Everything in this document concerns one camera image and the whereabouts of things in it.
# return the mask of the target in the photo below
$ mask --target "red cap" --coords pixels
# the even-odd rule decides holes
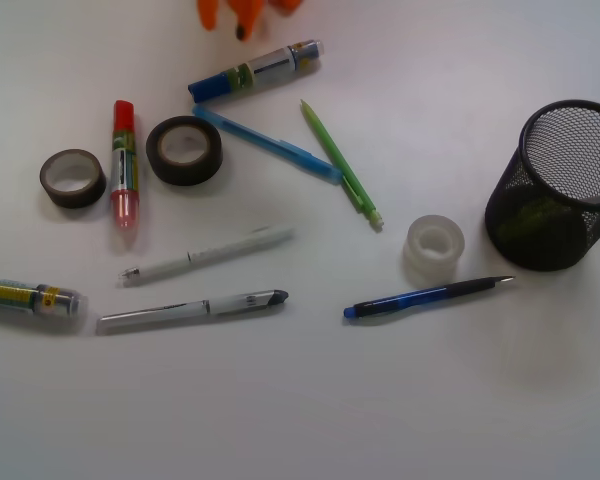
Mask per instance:
[[[133,103],[118,100],[113,107],[113,131],[133,131]]]

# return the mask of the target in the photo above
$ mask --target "clear tape roll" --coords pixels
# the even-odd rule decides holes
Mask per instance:
[[[453,271],[462,252],[462,230],[441,215],[426,215],[413,222],[403,249],[405,259],[424,274]]]

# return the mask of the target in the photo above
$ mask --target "green mechanical pencil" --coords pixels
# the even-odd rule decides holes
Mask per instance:
[[[313,129],[313,132],[316,134],[316,137],[318,137],[318,140],[320,140],[320,143],[322,143],[322,147],[327,152],[327,155],[333,164],[342,170],[342,186],[349,195],[354,206],[366,215],[372,226],[375,228],[382,228],[384,222],[376,210],[376,206],[369,198],[369,195],[367,195],[367,192],[364,191],[364,188],[362,188],[360,181],[353,173],[353,170],[351,170],[351,167],[342,156],[342,153],[340,153],[340,150],[329,135],[329,132],[324,128],[324,125],[307,102],[304,100],[300,100],[300,102],[302,103],[302,112],[307,119],[307,123],[309,123]]]

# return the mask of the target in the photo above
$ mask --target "brown tape roll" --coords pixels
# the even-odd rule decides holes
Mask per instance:
[[[56,182],[63,175],[79,174],[88,183],[76,190],[59,190]],[[95,203],[107,188],[98,159],[84,150],[64,150],[44,162],[40,169],[40,183],[51,201],[64,208],[81,208]]]
[[[202,134],[206,144],[204,153],[190,162],[173,161],[169,158],[165,144],[171,136],[186,140],[191,136],[187,130]],[[174,117],[156,126],[149,134],[147,158],[153,172],[163,182],[171,185],[197,185],[213,177],[222,165],[222,141],[216,127],[206,120],[192,116]]]

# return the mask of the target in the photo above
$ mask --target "pen clip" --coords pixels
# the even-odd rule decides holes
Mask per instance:
[[[347,177],[342,177],[342,186],[344,187],[344,191],[347,192],[347,195],[351,199],[351,203],[353,203],[353,206],[356,207],[356,210],[358,211],[358,213],[360,213],[362,211],[362,207],[364,207],[364,202],[353,189],[353,187],[347,180]]]

